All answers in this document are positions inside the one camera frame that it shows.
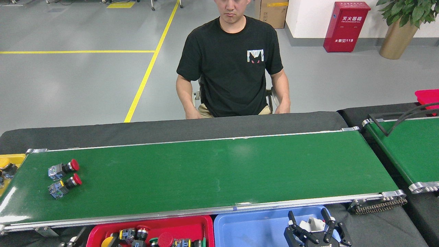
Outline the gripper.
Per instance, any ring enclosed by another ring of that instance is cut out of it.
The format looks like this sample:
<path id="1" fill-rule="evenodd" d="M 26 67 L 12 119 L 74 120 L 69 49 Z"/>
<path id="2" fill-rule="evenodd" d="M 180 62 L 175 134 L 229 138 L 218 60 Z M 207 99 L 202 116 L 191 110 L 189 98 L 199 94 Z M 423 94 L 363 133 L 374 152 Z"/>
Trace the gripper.
<path id="1" fill-rule="evenodd" d="M 303 242 L 304 247 L 351 247 L 352 240 L 350 235 L 348 234 L 347 228 L 344 223 L 337 222 L 333 219 L 326 208 L 321 210 L 321 214 L 323 216 L 323 220 L 326 224 L 325 230 L 323 231 L 323 240 L 318 240 L 311 232 L 301 228 L 297 225 L 295 220 L 295 216 L 290 210 L 288 212 L 288 218 L 291 223 L 288 223 L 288 226 L 284 230 L 284 237 L 290 247 L 299 247 L 298 241 L 295 237 L 298 237 L 301 242 Z M 332 240 L 333 231 L 339 234 L 340 241 Z"/>

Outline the person's left hand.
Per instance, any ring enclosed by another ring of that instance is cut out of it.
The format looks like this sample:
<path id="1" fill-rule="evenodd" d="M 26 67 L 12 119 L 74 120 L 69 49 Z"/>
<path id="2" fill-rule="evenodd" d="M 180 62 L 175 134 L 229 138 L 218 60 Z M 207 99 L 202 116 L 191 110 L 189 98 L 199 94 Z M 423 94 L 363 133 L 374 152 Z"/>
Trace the person's left hand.
<path id="1" fill-rule="evenodd" d="M 288 114 L 290 113 L 291 102 L 290 101 L 282 101 L 277 107 L 274 114 Z"/>

